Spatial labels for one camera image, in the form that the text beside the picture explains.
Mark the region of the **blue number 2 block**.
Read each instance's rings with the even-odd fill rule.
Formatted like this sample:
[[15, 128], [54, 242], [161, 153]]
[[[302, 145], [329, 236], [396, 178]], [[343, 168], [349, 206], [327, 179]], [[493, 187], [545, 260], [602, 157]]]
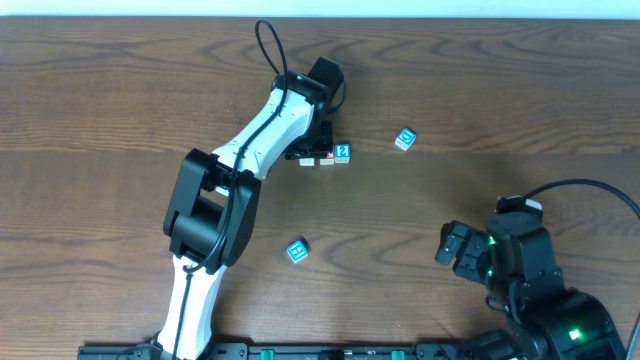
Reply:
[[351, 146], [349, 144], [336, 144], [334, 160], [336, 164], [348, 164], [351, 160]]

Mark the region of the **red letter I block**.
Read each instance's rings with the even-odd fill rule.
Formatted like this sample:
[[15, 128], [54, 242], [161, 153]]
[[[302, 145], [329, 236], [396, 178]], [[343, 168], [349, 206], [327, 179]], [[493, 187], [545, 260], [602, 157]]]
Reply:
[[319, 164], [321, 166], [334, 165], [335, 164], [335, 155], [333, 152], [329, 152], [324, 158], [319, 160]]

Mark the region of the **red letter A block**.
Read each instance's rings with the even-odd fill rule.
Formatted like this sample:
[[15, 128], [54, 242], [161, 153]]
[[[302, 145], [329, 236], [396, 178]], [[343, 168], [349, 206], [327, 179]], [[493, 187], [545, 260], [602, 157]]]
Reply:
[[301, 158], [299, 160], [299, 165], [301, 167], [314, 167], [315, 159], [314, 158]]

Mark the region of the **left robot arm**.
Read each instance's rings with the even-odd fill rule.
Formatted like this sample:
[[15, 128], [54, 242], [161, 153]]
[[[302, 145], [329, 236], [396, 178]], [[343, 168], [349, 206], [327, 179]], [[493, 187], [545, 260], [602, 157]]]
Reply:
[[184, 158], [163, 223], [175, 270], [169, 311], [154, 344], [159, 359], [199, 359], [212, 336], [224, 272], [246, 248], [262, 183], [279, 158], [324, 159], [334, 149], [327, 115], [344, 83], [339, 65], [275, 77], [265, 106], [228, 143]]

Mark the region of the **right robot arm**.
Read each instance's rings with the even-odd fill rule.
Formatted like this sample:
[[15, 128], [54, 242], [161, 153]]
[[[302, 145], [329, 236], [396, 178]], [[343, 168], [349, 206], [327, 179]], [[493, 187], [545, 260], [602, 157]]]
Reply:
[[511, 332], [506, 358], [624, 359], [613, 320], [595, 297], [567, 288], [539, 214], [509, 212], [485, 230], [459, 221], [441, 228], [435, 260], [487, 289]]

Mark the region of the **blue letter H block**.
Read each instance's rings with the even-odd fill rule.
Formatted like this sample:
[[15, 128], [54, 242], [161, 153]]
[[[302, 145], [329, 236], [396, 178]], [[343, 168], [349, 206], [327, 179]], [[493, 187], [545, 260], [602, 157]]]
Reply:
[[293, 263], [298, 263], [309, 256], [309, 249], [305, 240], [298, 239], [288, 245], [286, 253]]

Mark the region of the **blue letter D block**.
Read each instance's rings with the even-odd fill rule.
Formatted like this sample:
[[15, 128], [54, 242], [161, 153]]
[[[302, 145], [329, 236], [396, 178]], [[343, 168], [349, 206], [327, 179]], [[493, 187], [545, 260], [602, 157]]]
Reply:
[[416, 138], [417, 138], [417, 135], [413, 130], [409, 128], [404, 128], [396, 136], [394, 144], [399, 149], [403, 151], [408, 151], [409, 148], [415, 142]]

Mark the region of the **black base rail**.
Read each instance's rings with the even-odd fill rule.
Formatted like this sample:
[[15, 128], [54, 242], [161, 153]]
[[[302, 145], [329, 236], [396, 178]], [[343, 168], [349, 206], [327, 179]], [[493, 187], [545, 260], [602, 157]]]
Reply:
[[[152, 344], [81, 346], [77, 360], [171, 360]], [[422, 343], [413, 346], [248, 345], [216, 343], [198, 356], [202, 360], [457, 360], [498, 359], [477, 346]]]

